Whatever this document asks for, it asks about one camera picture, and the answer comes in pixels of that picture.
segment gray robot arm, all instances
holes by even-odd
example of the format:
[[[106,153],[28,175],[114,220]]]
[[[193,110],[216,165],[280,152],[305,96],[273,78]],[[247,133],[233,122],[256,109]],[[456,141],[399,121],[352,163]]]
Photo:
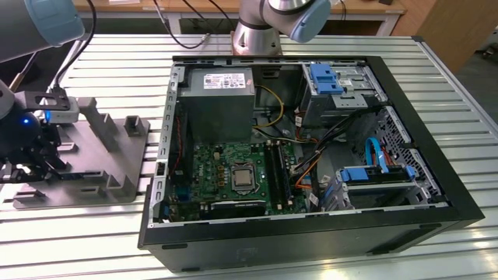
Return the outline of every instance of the gray robot arm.
[[[329,9],[329,0],[241,0],[233,52],[237,55],[280,54],[279,32],[305,43],[325,24]]]
[[[0,62],[60,47],[84,32],[70,0],[0,0]]]

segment power supply label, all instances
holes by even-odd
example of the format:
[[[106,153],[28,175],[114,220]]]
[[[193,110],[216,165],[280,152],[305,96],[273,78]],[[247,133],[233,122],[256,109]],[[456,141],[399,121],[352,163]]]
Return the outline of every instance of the power supply label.
[[[245,77],[237,74],[205,74],[204,89],[244,89]]]

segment metal table slat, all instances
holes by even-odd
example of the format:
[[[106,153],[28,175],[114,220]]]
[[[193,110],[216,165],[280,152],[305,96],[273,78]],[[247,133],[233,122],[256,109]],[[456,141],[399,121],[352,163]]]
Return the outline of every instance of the metal table slat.
[[[187,43],[200,36],[181,35]],[[498,139],[468,93],[446,80],[440,62],[408,37],[317,36],[300,45],[281,39],[285,55],[380,55],[426,121],[439,146],[482,207],[486,219],[443,233],[407,251],[377,257],[207,271],[229,278],[432,279],[487,277],[498,272]],[[150,122],[138,183],[153,173],[172,55],[227,55],[228,36],[204,52],[183,50],[164,35],[97,35],[64,77],[70,96],[96,96],[113,118],[138,114]],[[4,196],[17,186],[8,185]],[[0,279],[150,279],[173,277],[148,252],[136,249],[142,196],[126,205],[14,211],[0,205]]]

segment yellow cable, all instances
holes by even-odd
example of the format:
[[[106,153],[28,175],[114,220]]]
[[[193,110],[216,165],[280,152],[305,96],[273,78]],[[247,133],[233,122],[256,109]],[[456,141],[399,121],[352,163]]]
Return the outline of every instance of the yellow cable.
[[[275,121],[272,121],[272,122],[269,122],[269,123],[267,123],[267,124],[261,124],[261,125],[255,125],[253,127],[255,128],[261,128],[261,127],[269,127],[269,126],[272,126],[280,119],[281,119],[281,117],[283,117],[283,102],[281,102],[281,99],[280,99],[280,97],[276,95],[276,93],[271,90],[271,89],[268,89],[265,86],[260,86],[260,85],[255,85],[256,87],[259,87],[259,88],[263,88],[267,92],[269,92],[273,96],[275,96],[275,98],[276,98],[276,100],[279,101],[279,104],[280,104],[280,114],[279,114],[279,116],[277,116],[277,118],[275,119]]]

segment white table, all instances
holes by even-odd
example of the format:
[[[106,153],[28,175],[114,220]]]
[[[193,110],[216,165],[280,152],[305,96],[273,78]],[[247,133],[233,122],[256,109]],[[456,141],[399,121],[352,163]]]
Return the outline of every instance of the white table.
[[[184,43],[200,36],[180,36]],[[188,278],[476,279],[498,273],[498,129],[443,64],[407,37],[319,36],[308,44],[281,39],[285,55],[380,55],[416,108],[486,219],[443,233],[404,252],[264,267],[224,269]],[[172,55],[228,55],[228,36],[183,50],[162,35],[98,35],[61,85],[76,97],[97,97],[113,119],[129,114],[152,124],[141,174],[153,173]],[[148,179],[140,180],[140,192]],[[0,196],[9,198],[16,186]],[[176,277],[136,249],[144,196],[130,204],[38,211],[0,205],[0,279],[156,279]]]

